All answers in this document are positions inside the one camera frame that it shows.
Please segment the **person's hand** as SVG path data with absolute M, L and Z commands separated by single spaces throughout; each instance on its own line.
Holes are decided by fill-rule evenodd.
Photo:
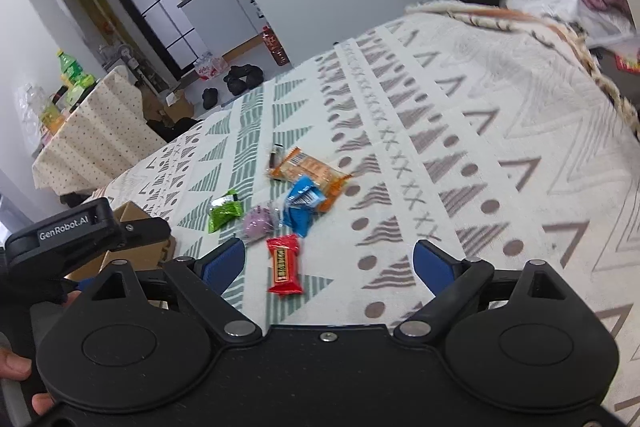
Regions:
M 11 343 L 6 339 L 6 335 L 1 335 L 1 425 L 2 426 L 25 426 L 30 424 L 35 416 L 47 414 L 55 406 L 53 398 L 47 393 L 35 393 L 30 399 L 30 405 L 26 405 L 22 392 L 22 382 L 27 381 L 32 375 L 32 360 L 21 357 L 11 348 Z M 12 421 L 10 411 L 6 403 L 8 399 L 4 396 L 4 391 L 16 391 L 18 398 L 18 423 Z

